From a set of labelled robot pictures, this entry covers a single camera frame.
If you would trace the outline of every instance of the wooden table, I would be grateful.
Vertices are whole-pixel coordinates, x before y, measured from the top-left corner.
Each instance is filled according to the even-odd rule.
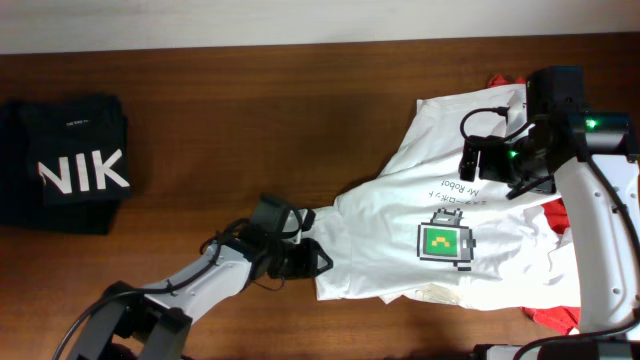
[[[216,229],[250,214],[261,192],[330,205],[376,176],[418,98],[577,64],[592,104],[638,120],[639,45],[639,34],[617,34],[1,56],[3,99],[120,97],[135,196],[106,237],[0,227],[0,357],[50,357],[106,286],[172,274]],[[399,358],[549,335],[519,309],[318,302],[313,282],[300,280],[223,301],[193,327],[185,353]]]

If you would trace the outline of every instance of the robot graphic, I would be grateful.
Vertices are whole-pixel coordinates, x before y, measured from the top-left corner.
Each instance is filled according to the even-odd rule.
[[[458,271],[471,271],[476,240],[471,229],[460,226],[462,211],[438,209],[428,223],[418,225],[418,257],[425,261],[452,262]]]

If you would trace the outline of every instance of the red cloth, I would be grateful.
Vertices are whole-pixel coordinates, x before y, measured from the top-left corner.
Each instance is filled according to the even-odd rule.
[[[524,84],[526,81],[518,77],[514,83]],[[512,84],[502,75],[496,75],[489,80],[487,87],[495,87]],[[562,199],[558,199],[546,204],[542,204],[544,215],[547,217],[549,226],[557,234],[564,234],[569,227],[569,216],[564,207]],[[577,328],[580,322],[580,308],[559,306],[551,309],[531,309],[522,308],[525,314],[529,315],[536,323],[551,328],[563,335],[568,335],[571,329]]]

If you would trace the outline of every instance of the green led indicator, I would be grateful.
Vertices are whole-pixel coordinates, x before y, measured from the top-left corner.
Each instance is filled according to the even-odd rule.
[[[585,122],[587,124],[587,127],[589,129],[593,129],[596,127],[596,125],[598,125],[598,122],[593,120],[593,119],[587,119],[587,121]]]

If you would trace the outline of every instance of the white background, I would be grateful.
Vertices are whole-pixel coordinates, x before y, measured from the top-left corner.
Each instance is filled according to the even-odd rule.
[[[0,0],[0,53],[640,31],[638,0]]]

